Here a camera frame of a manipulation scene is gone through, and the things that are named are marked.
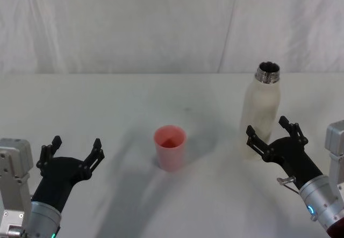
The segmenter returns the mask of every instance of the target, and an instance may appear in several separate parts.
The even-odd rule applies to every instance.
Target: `blue indicator light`
[[[315,213],[314,209],[311,206],[307,206],[307,209],[312,215]]]

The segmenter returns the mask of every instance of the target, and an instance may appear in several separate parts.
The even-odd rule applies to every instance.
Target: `white fabric backdrop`
[[[0,73],[344,70],[344,0],[0,0]]]

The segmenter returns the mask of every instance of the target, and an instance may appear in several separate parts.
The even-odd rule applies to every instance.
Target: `white table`
[[[77,184],[60,238],[322,238],[302,200],[279,186],[273,163],[242,161],[233,144],[252,74],[26,75],[0,79],[0,137],[40,147],[60,135],[56,156],[84,159],[94,139],[105,160]],[[306,151],[325,173],[328,124],[344,118],[344,74],[282,74],[278,115],[299,122]],[[189,164],[154,163],[154,130],[182,126]],[[272,139],[286,136],[277,124]],[[31,171],[33,192],[39,170]]]

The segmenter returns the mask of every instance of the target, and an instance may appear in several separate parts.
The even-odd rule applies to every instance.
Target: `robotic arm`
[[[327,129],[325,147],[332,159],[329,177],[323,175],[307,156],[304,146],[308,139],[302,134],[297,123],[291,124],[282,116],[279,124],[286,129],[289,137],[281,138],[270,145],[265,144],[252,126],[247,127],[248,141],[265,162],[279,164],[289,178],[277,181],[286,186],[294,183],[302,200],[311,214],[312,221],[318,221],[330,237],[344,237],[344,121],[331,124]]]
[[[26,140],[0,139],[0,190],[4,204],[0,237],[55,238],[61,213],[73,186],[88,180],[104,159],[100,139],[84,160],[54,157],[62,144],[56,136],[51,145],[42,146],[37,167],[42,180],[30,196],[27,179],[33,167],[30,144]]]

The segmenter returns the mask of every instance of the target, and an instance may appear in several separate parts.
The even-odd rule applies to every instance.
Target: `metal bottle neck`
[[[280,67],[274,62],[262,62],[255,74],[256,80],[261,83],[273,84],[280,80]]]

